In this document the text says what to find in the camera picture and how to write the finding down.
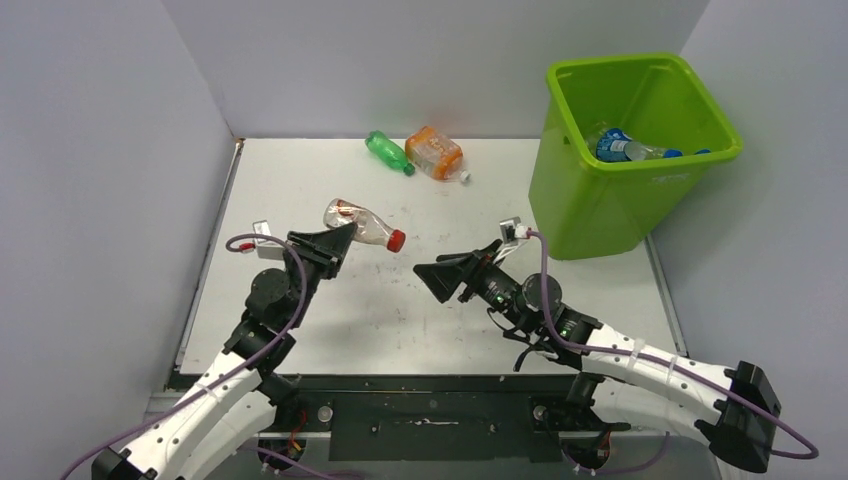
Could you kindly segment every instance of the white table surface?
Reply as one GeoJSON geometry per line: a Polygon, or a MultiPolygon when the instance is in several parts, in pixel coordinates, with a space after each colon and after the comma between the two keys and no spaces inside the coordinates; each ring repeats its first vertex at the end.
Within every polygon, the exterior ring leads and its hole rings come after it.
{"type": "MultiPolygon", "coordinates": [[[[457,140],[471,183],[436,182],[394,172],[362,140],[248,139],[214,241],[180,372],[206,370],[238,324],[253,277],[281,262],[224,249],[226,239],[268,220],[271,232],[324,229],[324,208],[341,197],[370,208],[406,232],[403,250],[354,243],[334,280],[322,281],[297,345],[277,369],[302,374],[508,374],[524,345],[508,341],[482,300],[440,304],[412,272],[436,255],[482,248],[500,238],[498,222],[533,225],[527,191],[538,140],[457,140]]],[[[503,269],[518,282],[539,271],[531,241],[503,269]]],[[[597,259],[550,262],[563,300],[632,337],[675,351],[660,290],[644,245],[597,259]]],[[[570,369],[530,355],[524,374],[570,369]]]]}

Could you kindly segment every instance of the orange bottle label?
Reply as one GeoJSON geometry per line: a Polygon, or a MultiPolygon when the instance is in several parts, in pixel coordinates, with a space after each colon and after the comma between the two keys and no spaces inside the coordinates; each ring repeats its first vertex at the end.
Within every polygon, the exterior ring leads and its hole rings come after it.
{"type": "Polygon", "coordinates": [[[406,139],[405,147],[406,156],[410,160],[420,159],[433,163],[432,177],[436,180],[447,180],[462,163],[462,149],[459,145],[433,127],[427,126],[413,133],[406,139]]]}

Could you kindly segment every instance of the zip tie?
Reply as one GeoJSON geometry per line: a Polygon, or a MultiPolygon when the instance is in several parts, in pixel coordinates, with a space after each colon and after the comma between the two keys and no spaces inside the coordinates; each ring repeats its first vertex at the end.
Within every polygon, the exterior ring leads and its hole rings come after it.
{"type": "Polygon", "coordinates": [[[201,390],[206,392],[206,395],[209,395],[210,397],[214,398],[215,403],[217,403],[218,405],[221,404],[221,399],[218,397],[218,395],[215,394],[215,392],[212,391],[212,389],[200,382],[195,383],[195,385],[197,385],[198,387],[200,387],[201,390]]]}
{"type": "Polygon", "coordinates": [[[674,365],[677,364],[677,359],[680,358],[680,355],[675,355],[671,357],[671,361],[668,362],[668,375],[665,377],[665,398],[670,398],[671,393],[671,378],[674,374],[674,365]]]}
{"type": "Polygon", "coordinates": [[[633,342],[633,351],[630,352],[630,360],[627,361],[627,372],[624,374],[625,383],[630,383],[630,376],[633,369],[636,368],[636,362],[639,361],[639,353],[645,348],[645,339],[637,338],[633,342]]]}

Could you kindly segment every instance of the green bucket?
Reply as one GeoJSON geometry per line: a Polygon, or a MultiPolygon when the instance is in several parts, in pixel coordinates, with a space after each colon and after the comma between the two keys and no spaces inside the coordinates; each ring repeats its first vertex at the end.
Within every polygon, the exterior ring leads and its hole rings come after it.
{"type": "Polygon", "coordinates": [[[632,250],[708,168],[742,150],[736,130],[677,55],[559,62],[548,69],[547,83],[551,102],[530,205],[555,259],[632,250]],[[601,122],[684,156],[601,162],[585,140],[601,122]],[[711,152],[693,155],[705,148],[711,152]]]}

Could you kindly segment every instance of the orange plastic bottle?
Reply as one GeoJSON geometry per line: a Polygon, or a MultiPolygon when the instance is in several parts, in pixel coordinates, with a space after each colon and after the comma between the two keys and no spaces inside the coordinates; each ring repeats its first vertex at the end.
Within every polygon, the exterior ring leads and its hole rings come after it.
{"type": "Polygon", "coordinates": [[[406,139],[406,156],[436,180],[468,182],[471,174],[463,168],[462,149],[447,135],[424,127],[406,139]]]}

